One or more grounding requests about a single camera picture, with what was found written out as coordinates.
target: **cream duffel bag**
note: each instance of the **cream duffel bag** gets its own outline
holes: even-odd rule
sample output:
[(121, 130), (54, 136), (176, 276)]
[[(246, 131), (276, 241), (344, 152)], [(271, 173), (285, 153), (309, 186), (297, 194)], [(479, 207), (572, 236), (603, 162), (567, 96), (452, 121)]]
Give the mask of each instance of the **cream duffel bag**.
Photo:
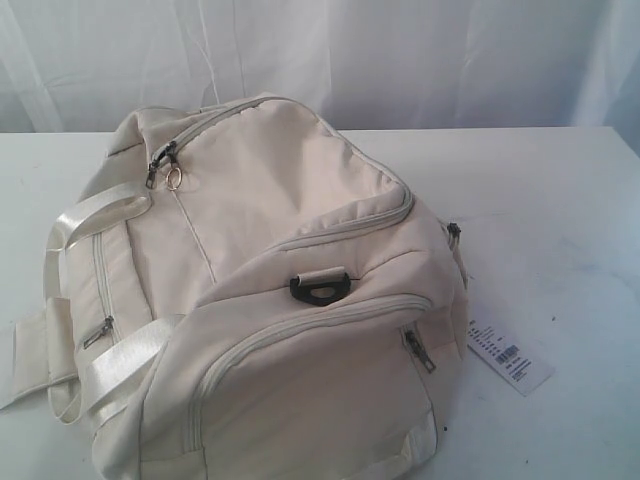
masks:
[(137, 111), (50, 234), (12, 399), (47, 388), (108, 479), (396, 478), (465, 352), (458, 237), (293, 100)]

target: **black plastic loop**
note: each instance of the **black plastic loop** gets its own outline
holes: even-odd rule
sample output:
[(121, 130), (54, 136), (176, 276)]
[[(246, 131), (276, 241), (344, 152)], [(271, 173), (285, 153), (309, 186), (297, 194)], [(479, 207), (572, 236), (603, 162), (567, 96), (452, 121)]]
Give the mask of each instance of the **black plastic loop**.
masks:
[[(329, 290), (332, 292), (327, 296), (314, 295), (314, 290)], [(333, 302), (342, 300), (349, 294), (351, 290), (351, 279), (348, 274), (344, 274), (341, 280), (334, 282), (314, 283), (311, 285), (300, 286), (300, 277), (294, 277), (289, 280), (289, 290), (291, 296), (296, 300), (308, 303), (309, 305), (315, 305), (317, 307), (326, 307)]]

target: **white tabletop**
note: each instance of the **white tabletop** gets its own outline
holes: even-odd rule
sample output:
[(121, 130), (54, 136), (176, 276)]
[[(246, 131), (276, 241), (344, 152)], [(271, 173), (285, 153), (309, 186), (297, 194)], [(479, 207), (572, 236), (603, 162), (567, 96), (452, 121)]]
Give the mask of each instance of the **white tabletop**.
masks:
[[(639, 478), (640, 159), (608, 128), (346, 135), (458, 222), (472, 305), (556, 368), (525, 398), (470, 354), (442, 449), (411, 478)], [(41, 305), (49, 227), (108, 138), (0, 135), (0, 327)], [(99, 478), (86, 433), (57, 424), (42, 396), (0, 413), (0, 469)]]

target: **barcode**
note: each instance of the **barcode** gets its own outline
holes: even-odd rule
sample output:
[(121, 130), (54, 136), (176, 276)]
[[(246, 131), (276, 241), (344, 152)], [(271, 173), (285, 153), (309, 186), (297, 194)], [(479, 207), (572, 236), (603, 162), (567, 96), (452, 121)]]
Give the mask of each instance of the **barcode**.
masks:
[(513, 358), (518, 353), (518, 351), (519, 351), (518, 347), (516, 347), (515, 345), (511, 345), (509, 348), (506, 348), (500, 355), (496, 357), (496, 362), (502, 365), (507, 360)]

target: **white backdrop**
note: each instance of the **white backdrop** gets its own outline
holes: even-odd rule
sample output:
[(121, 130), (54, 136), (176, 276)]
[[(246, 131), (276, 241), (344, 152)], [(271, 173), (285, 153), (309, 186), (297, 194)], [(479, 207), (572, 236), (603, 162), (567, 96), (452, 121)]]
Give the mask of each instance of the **white backdrop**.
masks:
[(0, 0), (0, 131), (262, 91), (337, 128), (606, 124), (639, 152), (640, 0)]

